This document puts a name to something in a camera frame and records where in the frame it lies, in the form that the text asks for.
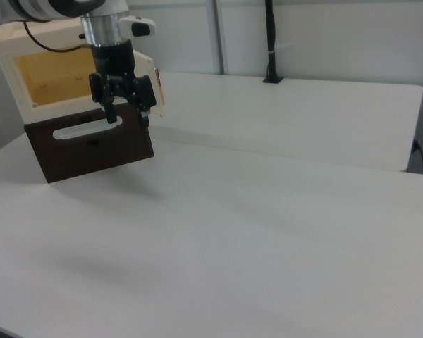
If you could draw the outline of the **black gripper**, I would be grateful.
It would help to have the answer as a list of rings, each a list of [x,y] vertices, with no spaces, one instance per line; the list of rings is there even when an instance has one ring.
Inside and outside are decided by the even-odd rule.
[[[156,106],[152,83],[148,75],[135,77],[135,59],[130,40],[108,46],[92,46],[96,73],[89,75],[92,100],[105,112],[108,124],[117,121],[114,90],[123,81],[129,85],[125,99],[137,111],[141,129],[149,127],[151,108]]]

